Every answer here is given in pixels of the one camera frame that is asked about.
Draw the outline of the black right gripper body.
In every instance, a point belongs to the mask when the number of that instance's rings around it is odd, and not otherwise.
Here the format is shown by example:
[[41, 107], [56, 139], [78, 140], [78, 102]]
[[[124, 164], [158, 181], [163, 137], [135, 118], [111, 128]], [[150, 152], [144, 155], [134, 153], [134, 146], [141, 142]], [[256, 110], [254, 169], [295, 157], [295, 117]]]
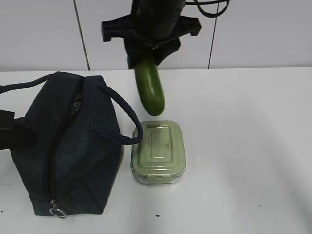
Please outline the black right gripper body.
[[136, 17], [126, 15], [103, 21], [101, 33], [104, 42], [122, 38], [128, 60], [141, 60], [150, 56], [164, 60], [180, 48], [180, 37], [197, 36], [201, 29], [199, 19], [178, 17]]

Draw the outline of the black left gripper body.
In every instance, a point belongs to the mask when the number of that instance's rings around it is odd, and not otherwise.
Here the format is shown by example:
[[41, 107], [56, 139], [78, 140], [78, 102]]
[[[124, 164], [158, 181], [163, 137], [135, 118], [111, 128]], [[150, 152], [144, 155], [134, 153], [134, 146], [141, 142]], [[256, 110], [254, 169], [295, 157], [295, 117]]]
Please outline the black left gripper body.
[[14, 112], [0, 111], [0, 149], [9, 149], [13, 145]]

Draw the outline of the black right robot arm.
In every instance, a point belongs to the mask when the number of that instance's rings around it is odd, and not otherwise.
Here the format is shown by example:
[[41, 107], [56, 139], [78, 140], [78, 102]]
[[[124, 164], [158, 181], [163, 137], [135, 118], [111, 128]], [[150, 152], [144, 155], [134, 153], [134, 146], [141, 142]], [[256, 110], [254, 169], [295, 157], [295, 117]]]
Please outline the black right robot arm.
[[123, 39], [129, 69], [145, 57], [160, 65], [179, 50], [180, 37], [200, 32], [197, 18], [181, 15], [184, 6], [183, 0], [135, 0], [130, 14], [101, 23], [102, 39]]

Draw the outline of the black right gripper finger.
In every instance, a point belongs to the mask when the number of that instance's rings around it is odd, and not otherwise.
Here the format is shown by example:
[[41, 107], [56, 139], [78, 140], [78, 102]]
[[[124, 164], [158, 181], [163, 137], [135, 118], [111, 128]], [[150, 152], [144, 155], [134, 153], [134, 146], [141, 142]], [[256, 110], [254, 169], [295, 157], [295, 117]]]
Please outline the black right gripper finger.
[[153, 57], [157, 66], [159, 66], [169, 55], [180, 49], [180, 45], [163, 45], [153, 50]]
[[144, 54], [140, 51], [132, 51], [127, 54], [127, 64], [129, 69], [134, 69], [141, 62]]

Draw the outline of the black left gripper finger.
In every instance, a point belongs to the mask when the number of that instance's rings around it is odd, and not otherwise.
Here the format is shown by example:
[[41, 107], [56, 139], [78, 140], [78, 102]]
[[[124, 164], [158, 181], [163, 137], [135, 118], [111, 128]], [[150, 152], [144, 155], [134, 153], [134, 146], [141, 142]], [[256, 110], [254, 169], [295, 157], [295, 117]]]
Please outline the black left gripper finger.
[[36, 144], [38, 135], [37, 133], [26, 127], [27, 119], [21, 117], [13, 122], [12, 130], [12, 146], [13, 147], [30, 147]]

